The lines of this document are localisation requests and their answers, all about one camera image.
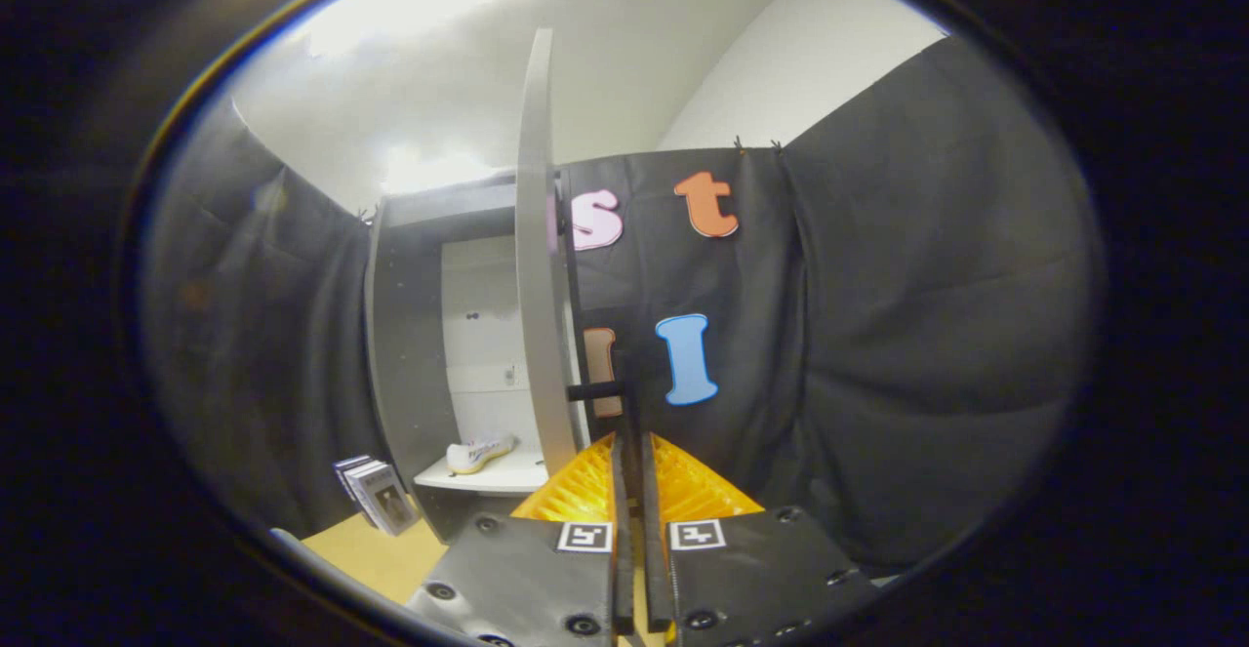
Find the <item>white shelf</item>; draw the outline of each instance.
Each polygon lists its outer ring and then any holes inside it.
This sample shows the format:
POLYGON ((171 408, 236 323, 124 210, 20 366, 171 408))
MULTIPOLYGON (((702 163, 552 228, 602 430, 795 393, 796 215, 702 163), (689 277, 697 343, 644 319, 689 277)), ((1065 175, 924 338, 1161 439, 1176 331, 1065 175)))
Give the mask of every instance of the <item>white shelf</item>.
POLYGON ((433 466, 416 475, 417 486, 436 486, 460 491, 487 493, 531 493, 546 483, 546 465, 540 465, 542 455, 528 450, 513 450, 486 463, 477 473, 452 475, 443 457, 433 466))

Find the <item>ceiling light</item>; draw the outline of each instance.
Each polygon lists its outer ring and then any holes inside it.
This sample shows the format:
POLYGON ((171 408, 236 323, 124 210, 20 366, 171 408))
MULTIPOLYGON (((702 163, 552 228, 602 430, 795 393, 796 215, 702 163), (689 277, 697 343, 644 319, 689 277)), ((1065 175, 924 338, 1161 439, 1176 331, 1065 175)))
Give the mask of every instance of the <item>ceiling light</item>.
POLYGON ((496 167, 486 166, 465 154, 435 159, 432 162, 411 162, 405 154, 392 154, 385 179, 383 194, 413 194, 418 190, 438 189, 442 185, 462 184, 493 175, 496 167))
POLYGON ((490 0, 337 0, 304 27, 310 56, 351 51, 370 37, 406 37, 490 0))

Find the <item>ceiling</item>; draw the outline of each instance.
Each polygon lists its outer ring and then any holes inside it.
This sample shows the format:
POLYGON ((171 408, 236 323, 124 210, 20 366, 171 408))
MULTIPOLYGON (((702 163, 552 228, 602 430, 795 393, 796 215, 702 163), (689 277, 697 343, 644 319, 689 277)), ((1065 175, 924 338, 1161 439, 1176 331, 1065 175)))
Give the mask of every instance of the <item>ceiling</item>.
POLYGON ((230 86, 251 130, 350 211, 515 164, 535 30, 555 30, 555 161, 656 150, 772 0, 338 0, 230 86), (326 29, 337 29, 335 44, 326 29))

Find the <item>foam letter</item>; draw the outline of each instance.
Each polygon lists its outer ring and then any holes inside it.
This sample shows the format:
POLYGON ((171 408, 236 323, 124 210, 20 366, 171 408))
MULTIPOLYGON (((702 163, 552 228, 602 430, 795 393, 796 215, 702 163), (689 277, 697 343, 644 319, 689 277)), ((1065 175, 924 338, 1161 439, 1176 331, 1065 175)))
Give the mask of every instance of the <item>foam letter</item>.
POLYGON ((728 237, 737 232, 737 216, 722 216, 717 196, 731 196, 733 187, 712 179, 711 172, 699 171, 683 180, 672 191, 686 197, 689 224, 703 237, 728 237))
POLYGON ((607 247, 621 239, 624 224, 612 210, 620 204, 611 190, 595 190, 572 199, 572 247, 580 252, 607 247))
MULTIPOLYGON (((586 337, 586 368, 590 370, 590 382, 616 381, 616 372, 612 371, 612 345, 616 342, 616 332, 607 327, 588 327, 586 337)), ((611 398, 595 398, 596 418, 611 418, 624 412, 624 406, 620 395, 611 398)))
POLYGON ((654 332, 668 341, 668 361, 672 363, 672 391, 668 403, 689 406, 711 398, 719 387, 707 378, 707 357, 703 353, 702 332, 707 330, 707 316, 694 314, 662 319, 654 332))

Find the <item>book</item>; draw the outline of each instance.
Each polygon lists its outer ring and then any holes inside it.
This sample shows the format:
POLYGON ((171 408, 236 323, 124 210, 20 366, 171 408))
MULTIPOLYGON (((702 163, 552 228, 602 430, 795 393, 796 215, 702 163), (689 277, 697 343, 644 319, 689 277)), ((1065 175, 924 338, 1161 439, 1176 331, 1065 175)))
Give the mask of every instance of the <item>book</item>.
POLYGON ((395 468, 385 462, 372 462, 346 472, 347 482, 377 527, 398 536, 416 523, 416 510, 398 482, 395 468))
POLYGON ((375 471, 377 468, 381 468, 381 466, 382 462, 371 460, 365 465, 360 465, 358 467, 353 467, 351 470, 345 471, 342 473, 342 477, 347 482, 347 486, 351 488, 351 495, 355 496, 356 501, 360 503, 360 510, 365 513, 365 518, 368 520, 368 523, 378 530, 385 531, 386 528, 382 526, 381 522, 378 522, 377 510, 373 507, 372 503, 370 503, 367 496, 365 495, 358 482, 356 481, 357 475, 375 471))
POLYGON ((350 460, 342 460, 340 462, 333 463, 333 473, 337 475, 338 483, 341 483, 342 490, 347 492, 347 497, 351 498, 352 503, 356 505, 356 511, 360 512, 360 515, 365 516, 365 522, 370 523, 373 527, 377 527, 377 523, 373 522, 373 518, 368 517, 368 513, 365 512, 363 505, 360 503, 360 498, 356 497, 356 491, 353 491, 351 485, 347 483, 347 477, 346 477, 346 472, 356 467, 362 467, 371 461, 373 461, 373 458, 370 457, 368 455, 361 455, 357 457, 352 457, 350 460))

